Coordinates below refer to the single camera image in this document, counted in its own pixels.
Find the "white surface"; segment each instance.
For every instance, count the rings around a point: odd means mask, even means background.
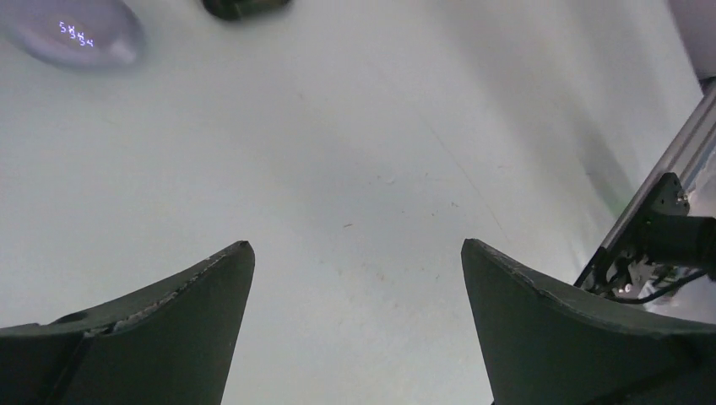
[[[0,42],[0,324],[247,239],[226,403],[488,403],[463,239],[572,281],[699,98],[652,0],[129,3],[132,72]]]

